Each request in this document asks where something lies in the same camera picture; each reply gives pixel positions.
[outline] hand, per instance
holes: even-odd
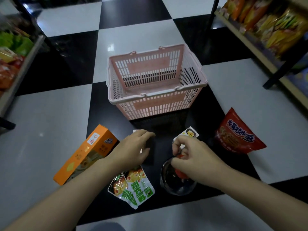
[[[130,170],[142,164],[147,158],[150,149],[144,149],[145,143],[150,137],[154,136],[155,134],[153,132],[137,130],[123,139],[106,159],[111,162],[111,164],[114,164],[118,173]]]
[[[177,155],[181,144],[185,144],[181,159],[175,157],[171,165],[185,173],[188,177],[201,184],[218,188],[231,169],[204,142],[188,137],[179,136],[172,144],[172,153]]]

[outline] orange box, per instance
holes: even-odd
[[[118,144],[116,137],[102,125],[98,125],[79,149],[68,159],[54,176],[54,180],[62,186],[81,174],[97,160],[108,155]]]

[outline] plastic basket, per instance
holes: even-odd
[[[108,60],[108,99],[128,120],[189,108],[207,83],[185,44]]]

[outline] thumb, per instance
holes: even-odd
[[[150,148],[146,148],[138,155],[138,158],[140,159],[140,162],[141,162],[140,164],[142,164],[144,160],[148,157],[149,152],[150,152]]]
[[[177,157],[174,157],[172,160],[171,160],[171,165],[172,167],[174,167],[175,169],[178,169],[182,172],[185,172],[186,171],[186,168],[187,168],[187,160],[185,159],[179,159]]]

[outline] forearm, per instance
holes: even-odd
[[[233,169],[217,188],[231,196],[276,231],[306,230],[308,205],[268,184]]]
[[[108,157],[97,161],[23,214],[5,231],[72,230],[97,194],[117,173]]]

